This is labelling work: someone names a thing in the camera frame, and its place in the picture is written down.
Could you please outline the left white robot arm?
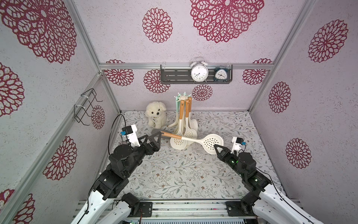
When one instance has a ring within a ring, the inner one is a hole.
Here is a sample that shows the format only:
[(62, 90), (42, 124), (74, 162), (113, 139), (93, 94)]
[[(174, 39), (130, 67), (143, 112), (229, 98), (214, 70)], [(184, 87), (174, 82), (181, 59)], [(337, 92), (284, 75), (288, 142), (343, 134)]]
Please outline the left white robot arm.
[(140, 200), (131, 193), (121, 199), (118, 195), (129, 183), (129, 177), (147, 155), (160, 150), (161, 132), (144, 135), (134, 145), (116, 147), (109, 156), (110, 163), (94, 182), (85, 205), (73, 219), (74, 224), (118, 224), (139, 211)]

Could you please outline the cream skimmer tan handle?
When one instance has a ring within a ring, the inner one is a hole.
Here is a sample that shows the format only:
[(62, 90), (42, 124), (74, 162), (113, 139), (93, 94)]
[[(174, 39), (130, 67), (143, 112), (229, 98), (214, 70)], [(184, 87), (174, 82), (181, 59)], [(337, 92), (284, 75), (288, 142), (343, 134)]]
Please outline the cream skimmer tan handle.
[(191, 139), (191, 138), (187, 138), (187, 137), (183, 137), (183, 136), (179, 136), (179, 135), (167, 133), (167, 132), (161, 132), (161, 133), (162, 133), (162, 135), (164, 135), (166, 137), (172, 137), (172, 138), (176, 138), (176, 139), (180, 139), (180, 140), (192, 141), (192, 142), (199, 143), (202, 145), (204, 150), (211, 155), (216, 155), (216, 151), (214, 148), (215, 144), (220, 145), (220, 146), (224, 145), (223, 139), (217, 134), (209, 134), (205, 138), (198, 140), (198, 139)]

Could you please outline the cream skimmer brown handle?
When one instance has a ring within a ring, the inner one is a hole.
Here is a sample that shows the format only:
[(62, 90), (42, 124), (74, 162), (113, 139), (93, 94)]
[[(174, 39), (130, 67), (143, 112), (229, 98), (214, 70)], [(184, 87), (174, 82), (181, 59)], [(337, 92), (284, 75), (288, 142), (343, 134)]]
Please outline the cream skimmer brown handle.
[[(179, 115), (178, 131), (176, 133), (176, 135), (179, 135), (180, 137), (182, 137), (182, 135), (183, 135), (183, 133), (182, 133), (182, 119), (183, 119), (184, 109), (185, 109), (185, 101), (181, 100), (180, 101), (180, 115)], [(178, 139), (178, 138), (171, 138), (170, 139), (170, 144), (174, 149), (183, 150), (187, 146), (187, 141), (182, 140), (182, 139)]]

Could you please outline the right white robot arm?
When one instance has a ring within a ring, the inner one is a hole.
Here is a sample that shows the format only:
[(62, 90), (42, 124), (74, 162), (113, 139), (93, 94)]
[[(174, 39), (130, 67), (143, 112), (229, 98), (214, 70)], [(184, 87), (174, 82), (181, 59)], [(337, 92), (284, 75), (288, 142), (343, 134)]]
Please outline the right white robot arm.
[(249, 191), (241, 199), (241, 212), (254, 213), (271, 224), (321, 224), (322, 222), (301, 209), (274, 185), (269, 174), (256, 167), (248, 152), (232, 154), (227, 147), (215, 144), (217, 157), (242, 179)]

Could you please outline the cream skimmer wooden handle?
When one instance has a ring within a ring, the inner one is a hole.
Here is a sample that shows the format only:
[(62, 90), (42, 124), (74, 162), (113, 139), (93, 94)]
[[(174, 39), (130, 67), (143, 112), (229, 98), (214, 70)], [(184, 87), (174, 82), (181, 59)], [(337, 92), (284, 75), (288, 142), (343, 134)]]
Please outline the cream skimmer wooden handle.
[(188, 113), (188, 118), (189, 118), (189, 126), (191, 129), (198, 131), (198, 122), (195, 119), (191, 119), (191, 111), (192, 111), (192, 97), (188, 97), (189, 99), (189, 113)]

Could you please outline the cream skimmer orange handle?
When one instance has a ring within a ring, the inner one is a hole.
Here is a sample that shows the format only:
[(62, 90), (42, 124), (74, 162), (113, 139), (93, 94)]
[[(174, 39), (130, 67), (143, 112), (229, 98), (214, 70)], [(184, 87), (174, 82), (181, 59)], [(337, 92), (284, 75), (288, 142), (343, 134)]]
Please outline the cream skimmer orange handle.
[(186, 138), (190, 138), (190, 139), (196, 139), (197, 138), (197, 132), (194, 129), (191, 129), (189, 124), (190, 124), (190, 119), (189, 119), (189, 113), (190, 113), (190, 108), (191, 108), (191, 97), (188, 97), (188, 99), (186, 100), (186, 130), (184, 133), (184, 137)]

